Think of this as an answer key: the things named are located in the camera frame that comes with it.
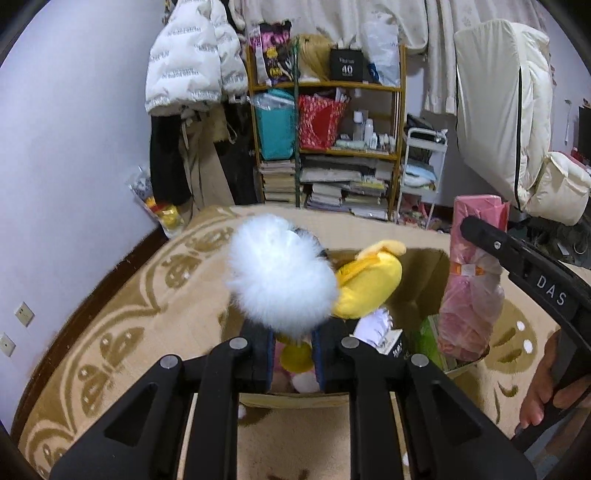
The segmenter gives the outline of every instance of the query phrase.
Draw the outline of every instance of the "human hand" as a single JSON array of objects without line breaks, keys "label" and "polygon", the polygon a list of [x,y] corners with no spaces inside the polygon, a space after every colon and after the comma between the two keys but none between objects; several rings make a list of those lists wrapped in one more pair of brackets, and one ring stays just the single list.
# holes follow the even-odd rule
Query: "human hand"
[{"label": "human hand", "polygon": [[[519,422],[523,428],[530,425],[539,425],[544,420],[544,406],[552,399],[554,393],[554,381],[552,379],[552,366],[556,361],[558,336],[555,332],[546,342],[544,356],[535,371],[534,378],[519,412]],[[568,387],[558,391],[552,404],[556,408],[569,408],[572,406],[591,385],[591,375],[580,378]],[[591,395],[580,406],[591,407]]]}]

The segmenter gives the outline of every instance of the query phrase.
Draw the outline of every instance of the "yellow toy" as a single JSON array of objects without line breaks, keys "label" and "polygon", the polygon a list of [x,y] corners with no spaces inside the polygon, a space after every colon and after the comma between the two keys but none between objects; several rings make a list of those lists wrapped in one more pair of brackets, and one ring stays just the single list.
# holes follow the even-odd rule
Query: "yellow toy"
[{"label": "yellow toy", "polygon": [[400,285],[402,264],[398,257],[405,253],[403,243],[382,240],[342,266],[336,272],[340,293],[333,315],[358,319],[381,307]]}]

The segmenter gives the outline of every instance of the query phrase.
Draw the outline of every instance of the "folded pink umbrella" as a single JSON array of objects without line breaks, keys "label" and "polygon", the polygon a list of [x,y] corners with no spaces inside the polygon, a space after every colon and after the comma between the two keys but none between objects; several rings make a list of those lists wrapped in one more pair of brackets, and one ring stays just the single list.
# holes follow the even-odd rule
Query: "folded pink umbrella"
[{"label": "folded pink umbrella", "polygon": [[477,216],[506,231],[509,203],[496,195],[457,197],[453,206],[450,275],[439,310],[439,350],[459,360],[478,360],[501,315],[505,293],[499,261],[462,237],[460,225]]}]

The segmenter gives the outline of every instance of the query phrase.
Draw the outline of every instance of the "wall outlet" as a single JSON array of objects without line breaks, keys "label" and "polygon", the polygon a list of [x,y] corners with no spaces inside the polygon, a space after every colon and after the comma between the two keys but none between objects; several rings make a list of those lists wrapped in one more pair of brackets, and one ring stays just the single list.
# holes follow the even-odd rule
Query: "wall outlet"
[{"label": "wall outlet", "polygon": [[8,338],[6,333],[3,333],[2,336],[0,336],[0,350],[4,355],[10,357],[16,347],[15,343]]},{"label": "wall outlet", "polygon": [[31,323],[31,320],[33,320],[33,317],[35,316],[33,311],[25,302],[21,303],[21,306],[16,312],[14,312],[14,315],[16,315],[18,321],[21,322],[25,327],[29,326],[29,323]]}]

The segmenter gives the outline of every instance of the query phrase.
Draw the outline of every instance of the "teal storage bin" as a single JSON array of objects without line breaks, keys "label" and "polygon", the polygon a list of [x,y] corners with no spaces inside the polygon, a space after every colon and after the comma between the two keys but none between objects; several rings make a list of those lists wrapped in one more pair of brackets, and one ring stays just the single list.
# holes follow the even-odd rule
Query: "teal storage bin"
[{"label": "teal storage bin", "polygon": [[[294,100],[294,96],[279,89],[271,89],[270,95]],[[294,154],[296,141],[296,110],[293,108],[275,108],[265,110],[255,107],[261,154],[265,160],[287,160]]]}]

